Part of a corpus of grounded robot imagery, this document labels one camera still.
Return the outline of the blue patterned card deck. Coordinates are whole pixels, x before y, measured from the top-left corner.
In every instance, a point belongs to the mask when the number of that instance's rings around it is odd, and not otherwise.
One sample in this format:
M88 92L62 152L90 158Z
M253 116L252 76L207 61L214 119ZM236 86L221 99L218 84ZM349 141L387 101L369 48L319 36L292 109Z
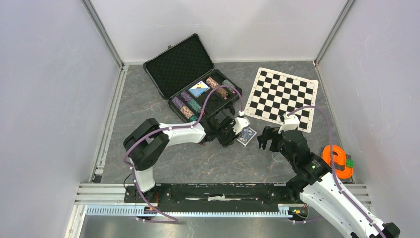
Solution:
M250 127L244 128L237 138L237 141L246 147L249 142L256 136L257 132Z

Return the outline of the black poker set case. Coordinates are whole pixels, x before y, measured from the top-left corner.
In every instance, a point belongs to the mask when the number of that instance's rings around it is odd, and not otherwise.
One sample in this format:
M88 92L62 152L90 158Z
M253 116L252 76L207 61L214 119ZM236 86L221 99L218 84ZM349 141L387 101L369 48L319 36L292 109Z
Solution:
M181 99L197 117L200 115L180 96L183 91L187 92L202 106L204 114L201 121L204 121L205 117L211 117L218 112L235 114L233 103L239 99L237 93L229 93L226 100L210 86L209 90L198 98L195 98L188 92L188 89L197 82L203 81L206 83L206 79L212 77L221 86L224 86L222 84L224 80L229 80L239 93L242 93L242 89L234 81L215 68L199 35L196 33L174 46L169 46L167 50L158 56L146 61L143 64L143 69L158 89L160 95L168 101L169 107L183 122L190 121L174 105L172 102L174 97Z

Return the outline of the purple chip stack front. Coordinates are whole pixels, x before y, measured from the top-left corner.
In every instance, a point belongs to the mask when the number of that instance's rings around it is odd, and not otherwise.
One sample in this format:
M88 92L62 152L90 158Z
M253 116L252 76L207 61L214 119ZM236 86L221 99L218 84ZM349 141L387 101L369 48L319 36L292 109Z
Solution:
M174 97L172 98L172 102L174 103L174 105L181 110L183 106L185 106L185 104L182 102L181 99L179 99L178 97Z

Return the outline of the purple chip stack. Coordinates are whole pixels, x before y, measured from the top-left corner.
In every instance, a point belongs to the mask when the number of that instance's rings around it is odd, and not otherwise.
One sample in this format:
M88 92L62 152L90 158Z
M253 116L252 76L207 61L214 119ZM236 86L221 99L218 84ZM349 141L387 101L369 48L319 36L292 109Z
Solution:
M185 104L182 102L181 99L179 99L178 97L174 97L172 98L172 102L174 103L174 105L181 110L183 106L185 106Z
M183 98L183 100L187 103L189 103L193 98L185 91L181 92L180 96Z

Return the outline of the clear round disc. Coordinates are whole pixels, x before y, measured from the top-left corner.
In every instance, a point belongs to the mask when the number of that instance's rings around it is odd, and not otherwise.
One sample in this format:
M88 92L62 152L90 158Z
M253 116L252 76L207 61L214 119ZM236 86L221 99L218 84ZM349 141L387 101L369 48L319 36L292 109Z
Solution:
M272 159L276 162L279 162L279 152L273 152Z

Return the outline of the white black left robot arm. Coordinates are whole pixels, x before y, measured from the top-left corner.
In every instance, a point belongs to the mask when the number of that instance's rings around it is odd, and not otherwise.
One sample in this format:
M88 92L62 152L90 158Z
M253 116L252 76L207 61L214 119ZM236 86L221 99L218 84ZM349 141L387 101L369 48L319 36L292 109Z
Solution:
M155 118L145 120L123 142L126 150L123 161L130 167L137 196L144 202L154 199L156 183L153 166L167 147L185 143L200 144L215 139L227 147L249 125L245 116L226 117L222 122L206 119L182 124L159 123Z

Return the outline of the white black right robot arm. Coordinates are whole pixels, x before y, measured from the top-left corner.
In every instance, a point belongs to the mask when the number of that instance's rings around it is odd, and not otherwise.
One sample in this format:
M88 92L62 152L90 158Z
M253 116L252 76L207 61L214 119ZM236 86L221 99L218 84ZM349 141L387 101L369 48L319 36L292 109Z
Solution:
M270 151L279 152L296 175L286 184L286 196L313 207L346 238L397 238L401 231L369 211L332 173L319 155L310 151L298 130L281 132L265 127L257 137L260 149L271 141Z

